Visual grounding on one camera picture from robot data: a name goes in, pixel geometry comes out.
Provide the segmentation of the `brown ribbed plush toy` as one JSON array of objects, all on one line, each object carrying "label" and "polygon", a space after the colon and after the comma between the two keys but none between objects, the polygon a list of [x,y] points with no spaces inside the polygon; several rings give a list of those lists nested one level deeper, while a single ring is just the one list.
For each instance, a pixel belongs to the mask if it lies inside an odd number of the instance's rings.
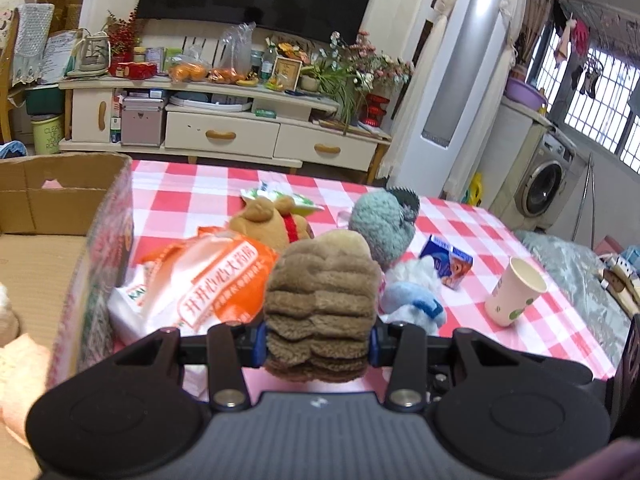
[{"label": "brown ribbed plush toy", "polygon": [[332,230],[288,246],[266,287],[266,370],[289,382],[363,376],[381,283],[357,232]]}]

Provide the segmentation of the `grey-blue fuzzy plush ball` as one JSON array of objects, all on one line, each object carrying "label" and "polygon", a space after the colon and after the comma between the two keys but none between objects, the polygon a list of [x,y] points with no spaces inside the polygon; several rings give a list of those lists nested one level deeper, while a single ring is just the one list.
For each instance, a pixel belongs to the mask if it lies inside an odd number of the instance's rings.
[{"label": "grey-blue fuzzy plush ball", "polygon": [[372,259],[387,271],[410,246],[419,212],[420,200],[413,190],[372,191],[356,201],[348,228],[364,238]]}]

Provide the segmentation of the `brown teddy bear red shirt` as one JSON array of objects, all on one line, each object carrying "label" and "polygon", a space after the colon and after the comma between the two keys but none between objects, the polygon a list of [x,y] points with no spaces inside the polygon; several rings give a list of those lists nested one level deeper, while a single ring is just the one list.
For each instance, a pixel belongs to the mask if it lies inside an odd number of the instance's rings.
[{"label": "brown teddy bear red shirt", "polygon": [[299,214],[292,214],[287,200],[273,203],[257,197],[245,204],[228,222],[228,228],[257,240],[276,252],[284,252],[288,246],[299,240],[312,240],[314,233],[307,220]]}]

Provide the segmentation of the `orange plush toy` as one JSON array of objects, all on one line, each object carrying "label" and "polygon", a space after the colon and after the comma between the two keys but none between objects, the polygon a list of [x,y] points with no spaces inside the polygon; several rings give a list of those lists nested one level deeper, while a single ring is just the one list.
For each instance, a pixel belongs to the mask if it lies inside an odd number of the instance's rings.
[{"label": "orange plush toy", "polygon": [[50,350],[23,334],[1,349],[1,421],[18,443],[29,448],[26,417],[46,391]]}]

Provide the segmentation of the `white fluffy plush toy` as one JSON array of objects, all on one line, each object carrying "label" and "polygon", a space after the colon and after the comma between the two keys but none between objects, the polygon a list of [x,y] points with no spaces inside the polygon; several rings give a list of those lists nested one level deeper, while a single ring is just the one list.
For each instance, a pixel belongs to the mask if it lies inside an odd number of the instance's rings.
[{"label": "white fluffy plush toy", "polygon": [[20,321],[12,308],[8,290],[0,284],[0,347],[14,341],[19,333]]}]

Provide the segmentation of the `white blue plush toy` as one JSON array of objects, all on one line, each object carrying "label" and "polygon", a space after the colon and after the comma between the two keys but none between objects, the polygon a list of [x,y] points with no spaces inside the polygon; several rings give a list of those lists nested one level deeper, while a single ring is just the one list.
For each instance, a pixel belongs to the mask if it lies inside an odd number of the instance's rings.
[{"label": "white blue plush toy", "polygon": [[386,324],[405,322],[437,336],[447,322],[440,302],[440,278],[432,257],[395,264],[384,275],[378,317]]}]

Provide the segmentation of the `small blue carton box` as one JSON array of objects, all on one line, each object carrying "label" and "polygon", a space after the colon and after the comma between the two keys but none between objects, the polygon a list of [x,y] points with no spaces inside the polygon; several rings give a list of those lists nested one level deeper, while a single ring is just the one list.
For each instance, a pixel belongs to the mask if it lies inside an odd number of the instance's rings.
[{"label": "small blue carton box", "polygon": [[443,285],[457,289],[473,266],[473,257],[442,238],[431,235],[423,246],[420,257],[431,257]]}]

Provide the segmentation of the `white paper cup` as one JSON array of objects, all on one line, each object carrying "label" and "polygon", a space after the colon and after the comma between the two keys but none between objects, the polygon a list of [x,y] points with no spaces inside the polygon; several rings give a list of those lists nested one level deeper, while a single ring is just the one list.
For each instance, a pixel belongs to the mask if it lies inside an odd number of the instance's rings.
[{"label": "white paper cup", "polygon": [[546,282],[536,268],[523,259],[511,258],[485,301],[485,311],[492,322],[510,326],[546,291]]}]

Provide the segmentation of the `green white striped cloth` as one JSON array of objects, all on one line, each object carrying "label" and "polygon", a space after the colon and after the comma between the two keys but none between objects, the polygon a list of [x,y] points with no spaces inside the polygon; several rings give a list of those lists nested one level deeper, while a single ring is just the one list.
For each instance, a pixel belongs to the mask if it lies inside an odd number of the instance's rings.
[{"label": "green white striped cloth", "polygon": [[242,188],[240,196],[247,204],[251,200],[256,200],[257,197],[266,198],[273,203],[278,200],[287,200],[291,205],[292,214],[299,214],[303,217],[308,217],[310,214],[324,209],[309,197],[293,192],[281,182],[260,181],[254,188]]}]

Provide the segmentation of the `open cardboard box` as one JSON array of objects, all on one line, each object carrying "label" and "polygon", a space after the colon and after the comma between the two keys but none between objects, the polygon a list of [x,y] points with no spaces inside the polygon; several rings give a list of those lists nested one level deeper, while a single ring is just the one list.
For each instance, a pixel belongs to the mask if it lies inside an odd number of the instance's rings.
[{"label": "open cardboard box", "polygon": [[[115,153],[26,156],[1,163],[1,284],[20,333],[50,350],[46,390],[109,356],[107,300],[134,244],[132,160]],[[39,465],[1,422],[1,475]]]}]

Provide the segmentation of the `cream tv cabinet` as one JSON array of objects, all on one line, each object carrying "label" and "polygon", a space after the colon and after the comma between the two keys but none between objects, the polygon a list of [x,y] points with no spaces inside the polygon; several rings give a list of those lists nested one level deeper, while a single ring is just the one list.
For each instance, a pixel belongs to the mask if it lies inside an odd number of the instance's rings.
[{"label": "cream tv cabinet", "polygon": [[[223,84],[174,84],[166,77],[125,80],[103,76],[64,80],[64,152],[121,152],[129,154],[183,156],[250,162],[286,168],[292,172],[305,164],[332,166],[363,172],[371,183],[390,141],[382,134],[348,133],[312,122],[314,112],[333,113],[337,104],[329,99],[288,96],[262,87],[242,88]],[[200,103],[163,109],[163,128],[158,142],[111,140],[114,96],[118,90],[165,90],[198,92],[208,96],[247,99],[248,110],[229,112]]]}]

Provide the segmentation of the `red vase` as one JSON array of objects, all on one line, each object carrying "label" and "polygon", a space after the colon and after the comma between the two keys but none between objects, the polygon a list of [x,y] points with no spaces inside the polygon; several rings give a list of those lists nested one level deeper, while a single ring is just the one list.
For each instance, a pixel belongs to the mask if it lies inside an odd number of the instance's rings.
[{"label": "red vase", "polygon": [[386,115],[386,107],[390,102],[389,98],[376,93],[368,93],[360,108],[359,121],[363,125],[378,128]]}]

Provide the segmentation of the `clear plastic bag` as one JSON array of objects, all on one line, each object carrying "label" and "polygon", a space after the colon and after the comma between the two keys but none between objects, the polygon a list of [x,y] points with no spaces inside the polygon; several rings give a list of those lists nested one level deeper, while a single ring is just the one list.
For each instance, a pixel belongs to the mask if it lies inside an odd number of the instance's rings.
[{"label": "clear plastic bag", "polygon": [[224,30],[219,40],[221,52],[215,67],[233,70],[237,75],[246,76],[250,72],[254,23],[233,25]]}]

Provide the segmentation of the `framed picture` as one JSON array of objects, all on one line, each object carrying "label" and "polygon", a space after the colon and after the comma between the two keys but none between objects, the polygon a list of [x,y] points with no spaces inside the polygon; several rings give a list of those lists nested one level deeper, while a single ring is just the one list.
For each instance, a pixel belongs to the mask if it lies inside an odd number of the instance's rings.
[{"label": "framed picture", "polygon": [[278,56],[274,61],[269,82],[282,90],[295,90],[302,67],[302,61]]}]

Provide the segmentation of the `red gift box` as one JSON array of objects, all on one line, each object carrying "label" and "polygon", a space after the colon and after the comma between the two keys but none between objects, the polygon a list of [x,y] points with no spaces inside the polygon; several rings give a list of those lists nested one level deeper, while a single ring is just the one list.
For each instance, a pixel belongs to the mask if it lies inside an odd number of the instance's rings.
[{"label": "red gift box", "polygon": [[117,78],[130,80],[145,80],[157,74],[157,66],[148,62],[115,62],[108,72]]}]

